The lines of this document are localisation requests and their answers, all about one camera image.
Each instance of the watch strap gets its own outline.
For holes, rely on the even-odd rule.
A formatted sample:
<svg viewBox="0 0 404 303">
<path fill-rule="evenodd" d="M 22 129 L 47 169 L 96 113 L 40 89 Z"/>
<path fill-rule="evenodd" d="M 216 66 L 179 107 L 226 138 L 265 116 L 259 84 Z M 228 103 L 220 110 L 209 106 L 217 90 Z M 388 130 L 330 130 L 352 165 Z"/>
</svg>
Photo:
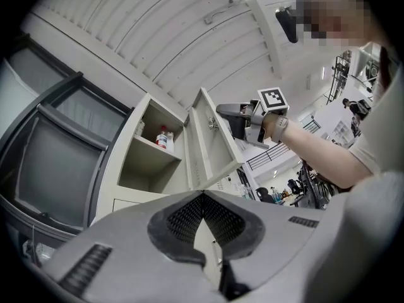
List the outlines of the watch strap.
<svg viewBox="0 0 404 303">
<path fill-rule="evenodd" d="M 283 116 L 279 116 L 275 123 L 275 129 L 273 130 L 271 140 L 274 143 L 279 143 L 282 134 L 287 127 L 289 119 Z"/>
</svg>

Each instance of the white ceiling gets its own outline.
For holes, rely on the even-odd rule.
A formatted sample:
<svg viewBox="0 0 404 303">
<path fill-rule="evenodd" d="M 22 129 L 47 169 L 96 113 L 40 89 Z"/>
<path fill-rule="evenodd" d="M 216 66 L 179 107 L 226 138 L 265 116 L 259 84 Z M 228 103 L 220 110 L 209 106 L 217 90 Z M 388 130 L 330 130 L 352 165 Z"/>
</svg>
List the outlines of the white ceiling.
<svg viewBox="0 0 404 303">
<path fill-rule="evenodd" d="M 338 53 L 320 55 L 291 44 L 275 10 L 293 0 L 261 0 L 278 51 L 271 56 L 250 7 L 233 1 L 230 8 L 229 0 L 41 0 L 39 6 L 116 53 L 184 108 L 201 86 L 216 104 L 246 101 L 257 97 L 256 90 L 280 86 L 297 117 L 328 89 L 330 73 L 323 80 L 322 65 Z M 40 9 L 33 12 L 41 16 Z M 204 18 L 212 13 L 207 25 Z M 279 58 L 282 79 L 272 73 L 271 57 Z"/>
</svg>

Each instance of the open cabinet door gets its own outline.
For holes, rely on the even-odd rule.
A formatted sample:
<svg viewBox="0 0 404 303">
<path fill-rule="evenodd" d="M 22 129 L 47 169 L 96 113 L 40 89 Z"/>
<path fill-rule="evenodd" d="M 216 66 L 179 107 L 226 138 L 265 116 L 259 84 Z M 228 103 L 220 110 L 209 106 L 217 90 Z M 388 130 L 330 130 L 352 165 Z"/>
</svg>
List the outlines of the open cabinet door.
<svg viewBox="0 0 404 303">
<path fill-rule="evenodd" d="M 186 139 L 191 189 L 205 189 L 243 164 L 241 152 L 204 88 L 189 110 Z"/>
</svg>

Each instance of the door lock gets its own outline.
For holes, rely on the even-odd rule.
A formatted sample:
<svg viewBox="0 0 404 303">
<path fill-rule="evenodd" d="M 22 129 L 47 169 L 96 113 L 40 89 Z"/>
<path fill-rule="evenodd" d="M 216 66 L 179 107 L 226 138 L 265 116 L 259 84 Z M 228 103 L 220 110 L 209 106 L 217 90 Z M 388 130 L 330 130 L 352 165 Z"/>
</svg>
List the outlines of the door lock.
<svg viewBox="0 0 404 303">
<path fill-rule="evenodd" d="M 219 130 L 219 126 L 216 124 L 216 120 L 213 117 L 209 117 L 209 129 L 210 130 Z"/>
</svg>

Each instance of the shelf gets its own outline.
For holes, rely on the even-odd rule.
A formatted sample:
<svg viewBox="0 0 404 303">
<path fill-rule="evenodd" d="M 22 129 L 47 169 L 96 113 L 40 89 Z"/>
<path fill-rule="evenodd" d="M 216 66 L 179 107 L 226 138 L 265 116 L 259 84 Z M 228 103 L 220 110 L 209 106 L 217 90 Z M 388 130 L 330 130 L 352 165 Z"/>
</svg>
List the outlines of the shelf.
<svg viewBox="0 0 404 303">
<path fill-rule="evenodd" d="M 143 176 L 154 176 L 168 164 L 181 160 L 181 157 L 171 151 L 157 146 L 141 136 L 134 135 L 126 155 L 125 165 L 129 166 L 133 172 L 139 172 Z"/>
</svg>

